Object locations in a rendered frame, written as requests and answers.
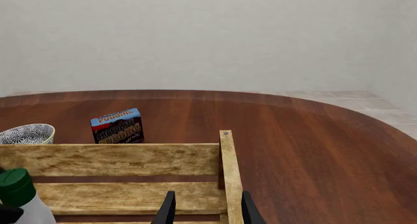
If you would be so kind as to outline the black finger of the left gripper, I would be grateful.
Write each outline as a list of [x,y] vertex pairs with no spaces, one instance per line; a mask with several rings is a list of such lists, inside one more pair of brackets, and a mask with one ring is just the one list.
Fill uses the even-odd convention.
[[15,224],[22,216],[21,208],[0,205],[0,224]]

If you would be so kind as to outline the black white patterned bowl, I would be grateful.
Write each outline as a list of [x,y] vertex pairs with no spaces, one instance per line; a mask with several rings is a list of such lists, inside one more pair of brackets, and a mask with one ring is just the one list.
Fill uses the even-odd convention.
[[49,124],[28,124],[0,132],[0,145],[52,144],[55,128]]

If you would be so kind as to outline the chocolate pudding box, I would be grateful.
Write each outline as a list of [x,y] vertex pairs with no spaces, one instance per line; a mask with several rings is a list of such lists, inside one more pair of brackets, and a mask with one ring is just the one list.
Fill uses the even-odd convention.
[[90,120],[96,144],[140,143],[144,141],[141,114],[131,108]]

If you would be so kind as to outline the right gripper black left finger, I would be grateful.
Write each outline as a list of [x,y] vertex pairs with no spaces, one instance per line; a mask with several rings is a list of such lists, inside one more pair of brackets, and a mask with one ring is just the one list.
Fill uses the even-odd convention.
[[175,219],[175,210],[175,192],[168,191],[159,211],[153,217],[151,224],[173,224]]

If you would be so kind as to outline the white bottle with green cap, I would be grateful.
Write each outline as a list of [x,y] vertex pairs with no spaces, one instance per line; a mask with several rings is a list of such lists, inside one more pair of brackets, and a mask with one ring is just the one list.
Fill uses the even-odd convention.
[[40,199],[32,178],[24,168],[0,173],[0,205],[21,208],[15,224],[57,224],[52,211]]

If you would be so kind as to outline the wooden slat tray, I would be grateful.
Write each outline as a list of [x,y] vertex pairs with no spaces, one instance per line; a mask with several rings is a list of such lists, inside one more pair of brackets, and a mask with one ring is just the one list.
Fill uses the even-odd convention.
[[182,215],[244,224],[242,183],[229,130],[219,143],[0,145],[0,165],[24,167],[56,216],[156,214],[169,191]]

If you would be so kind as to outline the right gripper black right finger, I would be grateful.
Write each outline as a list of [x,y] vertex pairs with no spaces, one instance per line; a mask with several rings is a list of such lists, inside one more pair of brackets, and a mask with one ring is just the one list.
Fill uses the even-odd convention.
[[258,211],[250,192],[242,192],[241,207],[244,224],[266,224],[266,221]]

